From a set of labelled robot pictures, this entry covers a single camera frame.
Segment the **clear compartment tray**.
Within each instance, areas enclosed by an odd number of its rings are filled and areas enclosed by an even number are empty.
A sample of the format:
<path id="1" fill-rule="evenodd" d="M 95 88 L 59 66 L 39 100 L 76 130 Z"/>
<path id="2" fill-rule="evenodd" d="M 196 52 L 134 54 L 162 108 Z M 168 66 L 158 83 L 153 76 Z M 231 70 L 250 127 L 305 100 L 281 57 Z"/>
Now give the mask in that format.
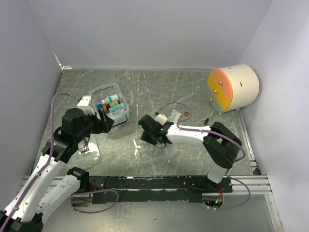
<path id="1" fill-rule="evenodd" d="M 167 161 L 178 152 L 176 144 L 152 145 L 143 140 L 136 141 L 136 152 L 142 163 Z"/>

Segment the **brown bottle orange label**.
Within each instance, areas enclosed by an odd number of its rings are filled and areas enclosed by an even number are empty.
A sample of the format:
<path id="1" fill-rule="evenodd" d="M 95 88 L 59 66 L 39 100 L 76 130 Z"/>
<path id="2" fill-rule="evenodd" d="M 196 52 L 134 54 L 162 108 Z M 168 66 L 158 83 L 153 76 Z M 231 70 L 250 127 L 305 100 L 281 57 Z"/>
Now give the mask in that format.
<path id="1" fill-rule="evenodd" d="M 120 104 L 120 101 L 119 101 L 119 100 L 113 101 L 113 102 L 110 102 L 110 103 L 108 103 L 108 104 L 106 104 L 106 105 L 103 105 L 103 109 L 104 109 L 104 111 L 107 111 L 107 110 L 109 110 L 110 108 L 112 108 L 112 107 L 114 107 L 114 106 L 116 106 L 116 105 L 119 105 L 119 104 Z"/>

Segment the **teal cartoon plaster packet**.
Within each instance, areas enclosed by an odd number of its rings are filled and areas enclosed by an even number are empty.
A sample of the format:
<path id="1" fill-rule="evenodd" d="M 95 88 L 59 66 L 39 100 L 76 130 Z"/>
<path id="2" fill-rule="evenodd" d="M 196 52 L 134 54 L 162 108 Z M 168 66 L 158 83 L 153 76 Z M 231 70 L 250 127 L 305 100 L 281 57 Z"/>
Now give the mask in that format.
<path id="1" fill-rule="evenodd" d="M 116 115 L 116 114 L 119 114 L 123 111 L 126 110 L 126 104 L 125 103 L 120 103 L 119 105 L 116 105 L 112 108 L 109 109 L 109 111 L 113 114 L 113 115 Z"/>

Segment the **clear plastic medicine box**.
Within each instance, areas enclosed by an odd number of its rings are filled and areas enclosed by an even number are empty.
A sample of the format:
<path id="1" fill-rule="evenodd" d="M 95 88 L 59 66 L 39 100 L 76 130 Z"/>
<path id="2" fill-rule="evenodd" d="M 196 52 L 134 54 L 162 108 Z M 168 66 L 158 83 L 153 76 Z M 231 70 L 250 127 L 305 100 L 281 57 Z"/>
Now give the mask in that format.
<path id="1" fill-rule="evenodd" d="M 116 83 L 96 87 L 89 91 L 89 95 L 96 100 L 97 108 L 114 120 L 113 127 L 129 121 L 129 106 Z"/>

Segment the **white bottle green label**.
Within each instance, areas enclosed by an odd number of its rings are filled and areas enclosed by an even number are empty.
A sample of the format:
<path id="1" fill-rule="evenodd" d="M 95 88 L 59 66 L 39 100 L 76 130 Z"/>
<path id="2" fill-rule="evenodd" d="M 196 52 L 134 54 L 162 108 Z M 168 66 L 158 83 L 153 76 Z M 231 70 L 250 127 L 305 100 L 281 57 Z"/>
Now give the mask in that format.
<path id="1" fill-rule="evenodd" d="M 109 103 L 117 101 L 117 100 L 119 100 L 119 96 L 117 94 L 113 94 L 113 95 L 110 95 L 110 96 L 102 99 L 101 103 L 102 104 L 109 104 Z"/>

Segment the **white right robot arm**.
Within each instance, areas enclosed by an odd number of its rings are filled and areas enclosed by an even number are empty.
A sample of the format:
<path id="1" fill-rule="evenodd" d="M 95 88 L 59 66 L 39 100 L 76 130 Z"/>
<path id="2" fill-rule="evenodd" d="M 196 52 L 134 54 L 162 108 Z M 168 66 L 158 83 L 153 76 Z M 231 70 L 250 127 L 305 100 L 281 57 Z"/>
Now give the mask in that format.
<path id="1" fill-rule="evenodd" d="M 163 114 L 158 114 L 155 118 L 143 116 L 138 125 L 143 129 L 141 139 L 152 145 L 203 145 L 213 160 L 205 180 L 205 188 L 210 192 L 221 187 L 223 177 L 238 161 L 238 153 L 241 151 L 245 155 L 240 139 L 220 122 L 204 127 L 184 126 L 169 122 Z"/>

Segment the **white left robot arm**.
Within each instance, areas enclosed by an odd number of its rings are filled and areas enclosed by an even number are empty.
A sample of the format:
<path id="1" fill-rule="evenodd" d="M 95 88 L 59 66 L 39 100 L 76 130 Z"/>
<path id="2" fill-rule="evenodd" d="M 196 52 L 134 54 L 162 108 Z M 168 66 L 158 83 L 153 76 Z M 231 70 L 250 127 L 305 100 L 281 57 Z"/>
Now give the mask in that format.
<path id="1" fill-rule="evenodd" d="M 52 132 L 26 184 L 1 211 L 0 230 L 40 232 L 48 216 L 70 195 L 89 191 L 89 173 L 73 167 L 59 185 L 46 193 L 53 179 L 79 150 L 79 143 L 91 134 L 108 133 L 113 124 L 114 120 L 103 111 L 91 114 L 78 108 L 67 110 L 61 127 Z"/>

